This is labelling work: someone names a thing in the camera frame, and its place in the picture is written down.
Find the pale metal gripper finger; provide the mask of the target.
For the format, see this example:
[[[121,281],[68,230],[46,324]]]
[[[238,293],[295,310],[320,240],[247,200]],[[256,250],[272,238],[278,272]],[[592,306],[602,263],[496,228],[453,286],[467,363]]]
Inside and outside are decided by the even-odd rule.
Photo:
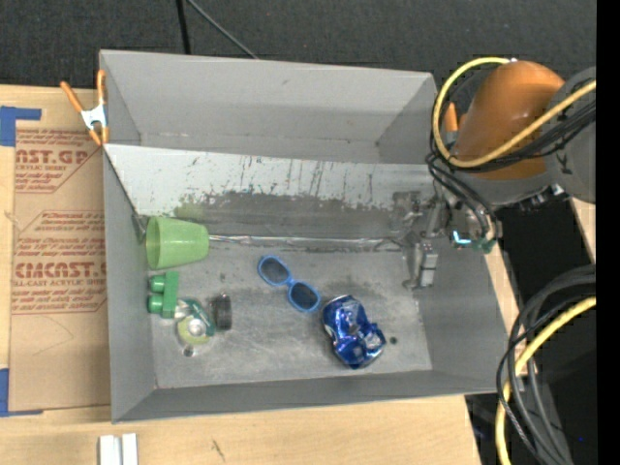
[[[422,263],[422,249],[420,244],[406,246],[403,257],[407,267],[408,278],[403,282],[407,290],[414,290],[419,286],[420,267]]]
[[[419,267],[419,285],[422,288],[428,288],[434,284],[439,254],[430,242],[423,242],[421,249],[422,259]]]

